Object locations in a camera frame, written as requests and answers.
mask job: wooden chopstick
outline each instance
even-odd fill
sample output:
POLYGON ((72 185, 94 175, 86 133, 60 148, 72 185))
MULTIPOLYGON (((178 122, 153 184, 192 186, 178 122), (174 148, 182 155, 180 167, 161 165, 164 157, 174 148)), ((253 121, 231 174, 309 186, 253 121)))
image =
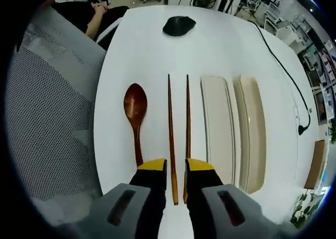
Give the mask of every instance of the wooden chopstick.
MULTIPOLYGON (((190 120, 190 92, 189 92, 189 75, 187 75, 187 103, 186 103, 186 147, 185 147, 185 158, 191 158, 191 120, 190 120)), ((183 201, 186 204, 188 198, 187 194, 187 169, 184 172, 184 189, 183 189, 183 201)))
POLYGON ((172 116, 172 94, 170 90, 170 75, 168 75, 168 123, 169 123, 169 148, 170 148, 170 167, 172 176, 172 191, 174 205, 179 204, 179 193, 177 191, 177 177, 174 151, 174 133, 173 133, 173 116, 172 116))

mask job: desk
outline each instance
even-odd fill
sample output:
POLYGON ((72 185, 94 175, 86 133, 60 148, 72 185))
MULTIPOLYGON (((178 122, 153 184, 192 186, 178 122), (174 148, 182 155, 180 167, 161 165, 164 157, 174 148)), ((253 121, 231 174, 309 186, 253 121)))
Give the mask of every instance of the desk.
POLYGON ((125 92, 134 82, 143 87, 148 98, 141 129, 143 159, 167 158, 169 163, 167 75, 171 74, 180 199, 179 205, 174 206, 168 166, 167 203, 159 238, 193 238, 188 210, 182 204, 186 74, 190 75, 192 158, 201 160, 206 160, 206 143, 200 75, 256 77, 264 107, 267 159, 264 186, 250 196, 275 222, 292 212, 309 173, 318 136, 317 113, 298 57, 278 38, 262 31, 312 108, 311 125, 301 136, 296 117, 302 125, 307 124, 304 104, 253 24, 198 7, 150 6, 128 10, 113 37, 102 67, 94 111, 94 149, 103 194, 121 182, 128 183, 137 169, 133 132, 123 109, 125 92), (189 16, 197 24, 185 36, 164 35, 162 28, 167 19, 178 15, 189 16))

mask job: black mouse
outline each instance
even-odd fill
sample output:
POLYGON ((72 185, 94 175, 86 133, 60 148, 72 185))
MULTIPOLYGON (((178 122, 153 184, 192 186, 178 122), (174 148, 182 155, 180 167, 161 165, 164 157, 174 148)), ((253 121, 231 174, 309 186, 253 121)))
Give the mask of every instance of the black mouse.
POLYGON ((196 22, 189 17, 170 17, 163 26, 163 32, 170 36, 182 36, 194 28, 196 22))

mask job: table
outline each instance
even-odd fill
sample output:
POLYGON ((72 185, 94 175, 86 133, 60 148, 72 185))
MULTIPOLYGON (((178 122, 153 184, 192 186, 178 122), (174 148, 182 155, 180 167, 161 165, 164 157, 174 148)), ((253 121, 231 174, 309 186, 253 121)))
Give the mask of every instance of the table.
POLYGON ((188 210, 182 204, 186 74, 190 75, 192 158, 201 160, 206 159, 206 146, 200 75, 256 77, 264 107, 267 159, 264 186, 250 196, 274 222, 282 222, 292 212, 318 138, 317 113, 307 76, 293 50, 270 33, 262 32, 312 109, 310 127, 301 136, 297 131, 299 120, 304 126, 308 122, 304 104, 253 24, 225 13, 186 6, 135 8, 123 17, 98 84, 94 111, 96 164, 103 194, 121 182, 128 183, 137 169, 133 133, 123 109, 124 94, 134 82, 143 87, 148 98, 141 129, 144 161, 167 158, 169 163, 167 75, 171 74, 180 204, 173 205, 168 166, 167 204, 159 238, 193 236, 188 210), (189 16, 197 24, 183 37, 164 35, 162 27, 167 19, 177 15, 189 16))

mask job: black sleeve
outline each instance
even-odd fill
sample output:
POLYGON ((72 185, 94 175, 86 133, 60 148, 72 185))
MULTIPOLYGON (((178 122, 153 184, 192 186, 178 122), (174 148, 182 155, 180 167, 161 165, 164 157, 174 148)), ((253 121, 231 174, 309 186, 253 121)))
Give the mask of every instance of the black sleeve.
POLYGON ((84 33, 95 14, 91 4, 87 2, 54 3, 52 7, 84 33))

